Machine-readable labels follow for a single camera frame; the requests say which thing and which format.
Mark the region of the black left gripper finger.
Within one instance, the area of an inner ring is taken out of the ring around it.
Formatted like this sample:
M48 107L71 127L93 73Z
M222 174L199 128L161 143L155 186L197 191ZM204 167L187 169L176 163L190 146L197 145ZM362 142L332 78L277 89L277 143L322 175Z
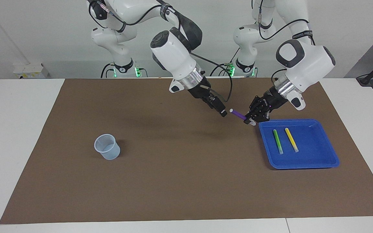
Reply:
M263 97L255 96L252 103L250 104L249 108L254 105L265 105L265 99ZM251 120L247 119L247 114L245 115L245 120L243 121L245 124L250 124Z
M247 119L256 123L270 120L270 107L268 105L254 105L247 113Z

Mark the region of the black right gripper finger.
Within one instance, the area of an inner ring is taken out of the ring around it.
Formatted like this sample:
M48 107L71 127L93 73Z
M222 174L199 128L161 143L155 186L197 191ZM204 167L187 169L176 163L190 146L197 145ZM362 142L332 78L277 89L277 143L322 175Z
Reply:
M221 116L226 116L226 107L218 97L212 97L212 106Z
M206 103L210 108L215 109L222 117L226 116L226 107L220 99L206 99Z

